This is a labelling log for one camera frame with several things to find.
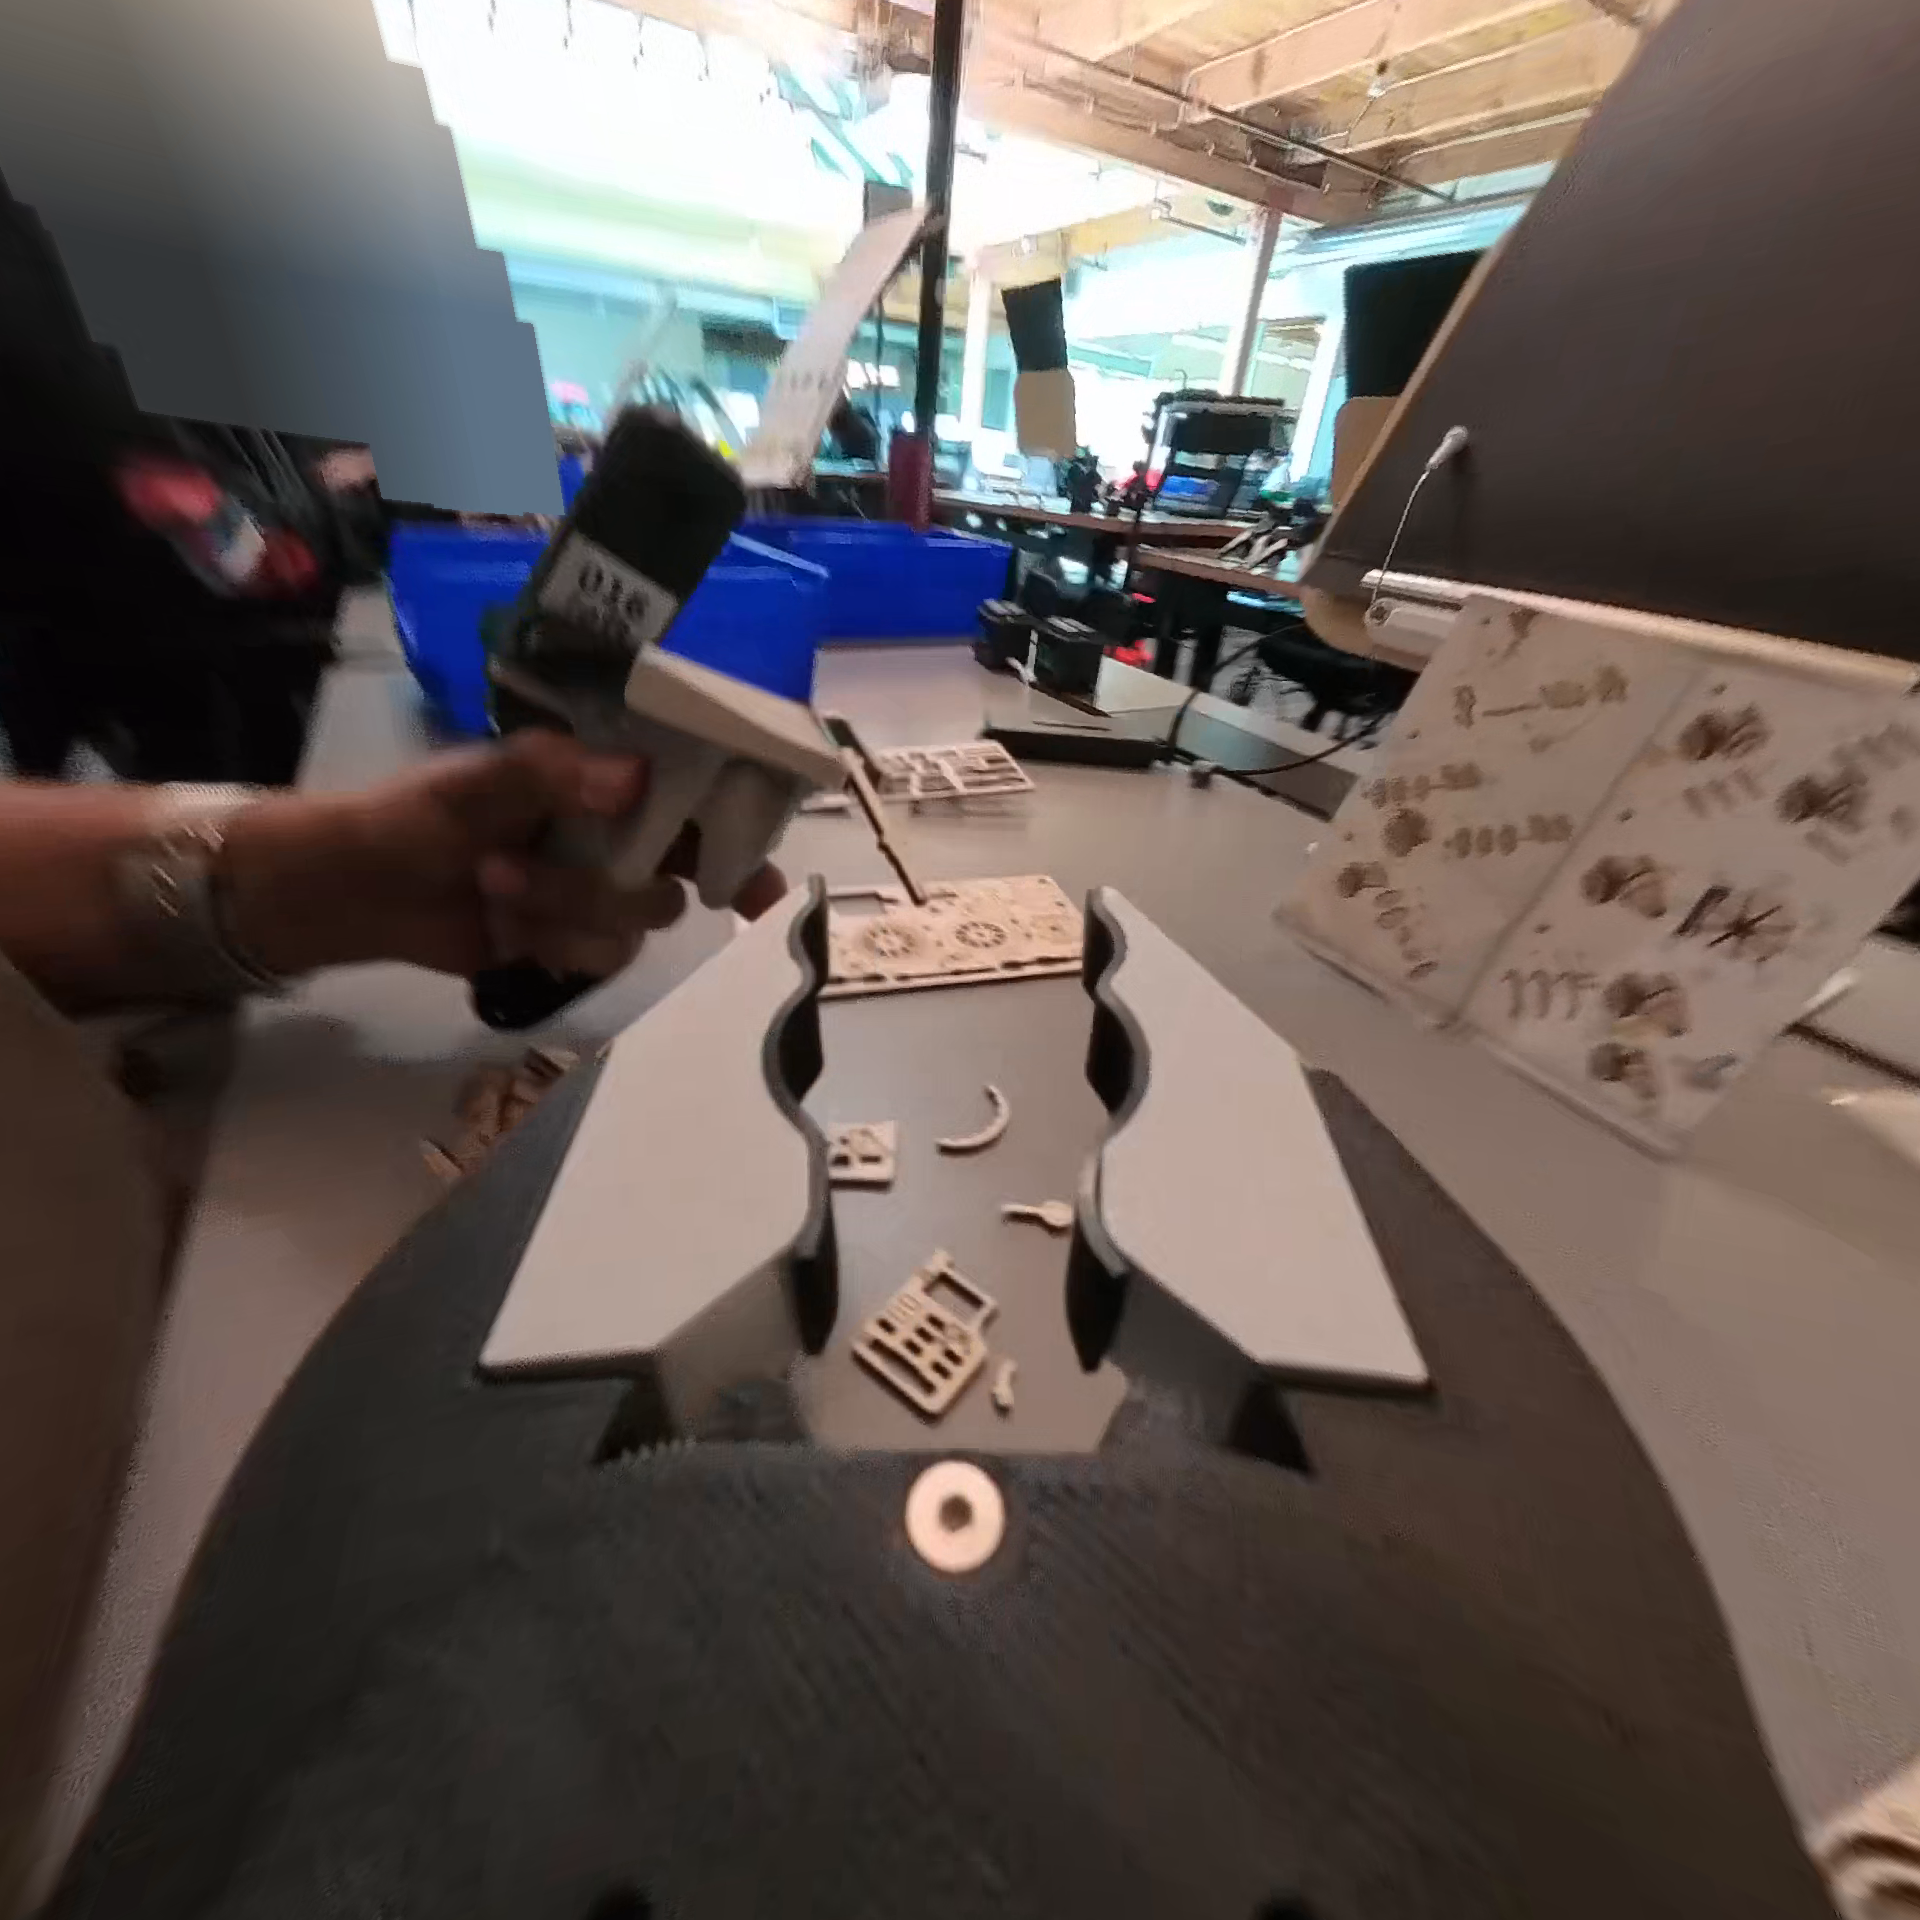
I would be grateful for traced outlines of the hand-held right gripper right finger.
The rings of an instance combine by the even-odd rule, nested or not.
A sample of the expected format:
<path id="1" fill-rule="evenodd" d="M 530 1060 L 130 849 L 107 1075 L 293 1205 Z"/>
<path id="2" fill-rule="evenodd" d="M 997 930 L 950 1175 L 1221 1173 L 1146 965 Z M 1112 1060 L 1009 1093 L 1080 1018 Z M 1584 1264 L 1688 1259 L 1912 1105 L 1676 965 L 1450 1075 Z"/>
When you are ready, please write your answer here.
<path id="1" fill-rule="evenodd" d="M 1083 996 L 1101 1135 L 1064 1266 L 1078 1364 L 1160 1389 L 1428 1389 L 1295 1047 L 1109 884 L 1083 902 Z"/>

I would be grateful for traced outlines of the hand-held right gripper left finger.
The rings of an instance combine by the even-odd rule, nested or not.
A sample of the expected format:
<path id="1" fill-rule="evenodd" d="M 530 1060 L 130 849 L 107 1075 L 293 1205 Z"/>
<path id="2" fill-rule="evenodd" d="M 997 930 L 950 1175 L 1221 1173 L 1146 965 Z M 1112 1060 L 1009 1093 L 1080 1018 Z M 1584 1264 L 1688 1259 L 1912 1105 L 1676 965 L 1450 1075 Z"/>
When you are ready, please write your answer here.
<path id="1" fill-rule="evenodd" d="M 606 1050 L 482 1377 L 784 1377 L 834 1324 L 829 892 L 797 881 Z"/>

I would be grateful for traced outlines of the thin wooden stick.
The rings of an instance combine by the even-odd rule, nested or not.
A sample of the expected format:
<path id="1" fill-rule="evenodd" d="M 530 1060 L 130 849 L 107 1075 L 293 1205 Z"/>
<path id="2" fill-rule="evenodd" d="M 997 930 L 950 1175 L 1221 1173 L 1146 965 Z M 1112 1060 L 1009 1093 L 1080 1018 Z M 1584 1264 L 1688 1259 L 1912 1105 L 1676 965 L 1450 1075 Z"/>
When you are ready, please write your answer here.
<path id="1" fill-rule="evenodd" d="M 889 811 L 877 793 L 877 779 L 881 779 L 877 758 L 866 749 L 866 740 L 858 737 L 852 721 L 839 711 L 823 714 L 823 732 L 829 735 L 829 740 L 839 750 L 839 761 L 844 772 L 844 793 L 852 795 L 852 807 L 866 819 L 877 856 L 884 858 L 884 864 L 897 878 L 904 897 L 909 904 L 926 904 L 930 895 L 926 895 L 925 881 L 914 874 L 914 870 L 906 864 L 894 834 L 890 834 Z"/>

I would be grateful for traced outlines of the silver wristband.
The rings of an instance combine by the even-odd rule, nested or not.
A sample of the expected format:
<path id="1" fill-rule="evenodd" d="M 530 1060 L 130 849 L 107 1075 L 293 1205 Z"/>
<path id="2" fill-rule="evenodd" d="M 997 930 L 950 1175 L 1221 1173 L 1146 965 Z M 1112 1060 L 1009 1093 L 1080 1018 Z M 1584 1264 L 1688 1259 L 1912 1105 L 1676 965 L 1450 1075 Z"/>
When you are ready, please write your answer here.
<path id="1" fill-rule="evenodd" d="M 252 782 L 155 782 L 141 793 L 141 830 L 114 862 L 130 947 L 149 999 L 273 999 L 291 981 L 260 965 L 229 918 L 229 825 L 264 795 Z"/>

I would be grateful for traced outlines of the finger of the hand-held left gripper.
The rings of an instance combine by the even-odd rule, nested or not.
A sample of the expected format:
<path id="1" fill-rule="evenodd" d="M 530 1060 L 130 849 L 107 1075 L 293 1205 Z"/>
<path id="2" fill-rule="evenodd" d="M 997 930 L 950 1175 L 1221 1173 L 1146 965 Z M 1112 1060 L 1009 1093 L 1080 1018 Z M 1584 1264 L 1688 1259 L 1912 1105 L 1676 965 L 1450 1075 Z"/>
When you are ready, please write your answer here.
<path id="1" fill-rule="evenodd" d="M 842 750 L 797 700 L 648 645 L 637 653 L 622 701 L 638 721 L 687 735 L 723 758 L 753 761 L 804 790 L 844 782 Z"/>
<path id="2" fill-rule="evenodd" d="M 788 779 L 722 772 L 666 844 L 654 878 L 683 881 L 700 909 L 764 918 L 784 895 L 770 849 L 788 825 Z"/>

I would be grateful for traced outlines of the small wooden model assembly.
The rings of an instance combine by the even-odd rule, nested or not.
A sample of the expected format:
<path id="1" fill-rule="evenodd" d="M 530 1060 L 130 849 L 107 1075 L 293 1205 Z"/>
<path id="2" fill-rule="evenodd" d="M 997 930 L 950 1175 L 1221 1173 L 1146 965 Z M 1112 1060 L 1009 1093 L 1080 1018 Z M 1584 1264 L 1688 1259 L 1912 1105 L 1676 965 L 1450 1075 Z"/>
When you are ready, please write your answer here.
<path id="1" fill-rule="evenodd" d="M 513 1060 L 477 1067 L 455 1100 L 451 1141 L 422 1141 L 427 1173 L 444 1186 L 465 1178 L 577 1063 L 574 1047 L 530 1044 Z"/>

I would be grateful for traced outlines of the wooden window grid panel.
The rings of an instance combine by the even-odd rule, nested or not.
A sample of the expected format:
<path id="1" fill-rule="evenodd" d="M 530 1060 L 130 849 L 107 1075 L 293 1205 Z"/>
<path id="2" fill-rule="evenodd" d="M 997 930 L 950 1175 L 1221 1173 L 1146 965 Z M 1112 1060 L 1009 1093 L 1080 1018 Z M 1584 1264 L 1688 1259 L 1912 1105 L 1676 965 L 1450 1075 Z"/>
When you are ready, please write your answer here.
<path id="1" fill-rule="evenodd" d="M 852 1360 L 920 1425 L 941 1425 L 990 1360 L 1000 1301 L 930 1249 L 852 1333 Z"/>

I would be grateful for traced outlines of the black equipment rack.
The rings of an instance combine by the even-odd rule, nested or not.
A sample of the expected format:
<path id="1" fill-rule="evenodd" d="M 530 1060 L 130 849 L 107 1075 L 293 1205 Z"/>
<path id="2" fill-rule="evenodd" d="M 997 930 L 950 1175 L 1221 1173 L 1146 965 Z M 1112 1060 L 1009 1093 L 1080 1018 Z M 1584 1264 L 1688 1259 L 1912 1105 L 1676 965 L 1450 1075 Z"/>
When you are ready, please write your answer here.
<path id="1" fill-rule="evenodd" d="M 1160 396 L 1146 453 L 1146 509 L 1176 518 L 1250 515 L 1287 470 L 1295 411 L 1281 397 L 1176 390 Z"/>

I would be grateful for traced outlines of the wooden gear puzzle sheet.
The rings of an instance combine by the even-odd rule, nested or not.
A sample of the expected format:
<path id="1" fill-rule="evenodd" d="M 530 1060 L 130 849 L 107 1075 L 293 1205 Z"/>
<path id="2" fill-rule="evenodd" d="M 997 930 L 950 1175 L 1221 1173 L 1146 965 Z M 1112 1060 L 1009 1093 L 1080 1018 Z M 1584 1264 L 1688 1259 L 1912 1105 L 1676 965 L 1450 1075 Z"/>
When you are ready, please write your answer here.
<path id="1" fill-rule="evenodd" d="M 1047 874 L 930 881 L 920 904 L 902 884 L 829 892 L 823 999 L 1013 985 L 1080 964 L 1083 909 Z"/>

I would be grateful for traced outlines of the person's left hand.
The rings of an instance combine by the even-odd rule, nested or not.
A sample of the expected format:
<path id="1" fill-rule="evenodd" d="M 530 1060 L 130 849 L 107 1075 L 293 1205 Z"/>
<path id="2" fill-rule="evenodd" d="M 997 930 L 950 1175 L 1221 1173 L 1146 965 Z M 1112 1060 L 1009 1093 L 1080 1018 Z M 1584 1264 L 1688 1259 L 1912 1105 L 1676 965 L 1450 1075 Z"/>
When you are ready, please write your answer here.
<path id="1" fill-rule="evenodd" d="M 643 878 L 621 881 L 569 864 L 548 834 L 622 825 L 647 779 L 637 755 L 514 732 L 364 790 L 252 803 L 218 858 L 229 935 L 278 976 L 537 964 L 606 981 L 683 918 L 698 835 L 683 830 Z"/>

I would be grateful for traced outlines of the open instruction booklet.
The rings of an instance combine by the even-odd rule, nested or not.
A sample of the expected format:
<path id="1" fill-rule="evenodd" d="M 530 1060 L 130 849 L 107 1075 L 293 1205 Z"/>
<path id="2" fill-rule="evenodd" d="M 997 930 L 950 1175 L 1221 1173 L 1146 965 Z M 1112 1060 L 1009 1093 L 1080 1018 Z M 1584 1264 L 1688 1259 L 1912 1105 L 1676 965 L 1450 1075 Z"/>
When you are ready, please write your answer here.
<path id="1" fill-rule="evenodd" d="M 1912 663 L 1477 589 L 1281 922 L 1670 1156 L 1912 881 Z"/>

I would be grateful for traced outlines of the flat black box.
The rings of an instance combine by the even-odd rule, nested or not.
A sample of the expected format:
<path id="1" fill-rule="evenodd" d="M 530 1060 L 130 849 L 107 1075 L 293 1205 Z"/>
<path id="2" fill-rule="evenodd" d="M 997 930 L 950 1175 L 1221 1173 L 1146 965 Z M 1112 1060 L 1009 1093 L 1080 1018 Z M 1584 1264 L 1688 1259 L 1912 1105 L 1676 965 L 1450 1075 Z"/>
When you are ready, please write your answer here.
<path id="1" fill-rule="evenodd" d="M 983 724 L 980 740 L 1003 749 L 1023 764 L 1149 772 L 1165 761 L 1165 749 L 1154 737 L 1109 727 Z"/>

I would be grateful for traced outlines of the tilted white board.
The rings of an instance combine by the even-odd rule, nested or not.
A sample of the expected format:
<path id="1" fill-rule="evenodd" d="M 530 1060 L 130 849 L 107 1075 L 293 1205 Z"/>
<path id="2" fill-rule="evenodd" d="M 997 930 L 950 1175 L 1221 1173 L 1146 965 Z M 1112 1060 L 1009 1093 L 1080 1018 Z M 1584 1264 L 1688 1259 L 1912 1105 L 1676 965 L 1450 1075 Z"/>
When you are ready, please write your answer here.
<path id="1" fill-rule="evenodd" d="M 917 203 L 858 228 L 760 397 L 757 428 L 737 456 L 745 491 L 772 493 L 809 485 L 812 456 L 844 390 L 852 337 L 897 276 L 920 228 L 925 209 Z"/>

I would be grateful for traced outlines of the blue storage bin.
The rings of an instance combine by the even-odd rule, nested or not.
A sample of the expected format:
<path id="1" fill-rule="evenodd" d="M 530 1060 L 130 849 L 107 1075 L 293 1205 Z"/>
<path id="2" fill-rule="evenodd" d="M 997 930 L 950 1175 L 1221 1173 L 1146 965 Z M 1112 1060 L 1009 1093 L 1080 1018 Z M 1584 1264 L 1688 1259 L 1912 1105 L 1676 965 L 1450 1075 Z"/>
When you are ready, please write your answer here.
<path id="1" fill-rule="evenodd" d="M 455 737 L 488 732 L 482 613 L 509 603 L 548 545 L 544 527 L 396 522 L 387 602 L 410 676 Z M 663 645 L 790 701 L 812 700 L 829 633 L 829 572 L 731 535 Z"/>
<path id="2" fill-rule="evenodd" d="M 1009 543 L 890 518 L 753 515 L 745 535 L 827 575 L 827 640 L 952 640 L 1014 577 Z"/>

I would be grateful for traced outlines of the black monitor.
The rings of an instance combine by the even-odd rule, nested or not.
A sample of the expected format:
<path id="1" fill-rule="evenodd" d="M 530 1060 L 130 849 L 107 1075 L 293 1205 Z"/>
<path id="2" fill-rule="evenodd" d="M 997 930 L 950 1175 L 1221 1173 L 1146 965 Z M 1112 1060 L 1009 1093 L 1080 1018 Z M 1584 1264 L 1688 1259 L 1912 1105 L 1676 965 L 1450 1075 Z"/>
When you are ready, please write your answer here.
<path id="1" fill-rule="evenodd" d="M 1915 4 L 1676 4 L 1446 318 L 1306 589 L 1915 663 Z"/>

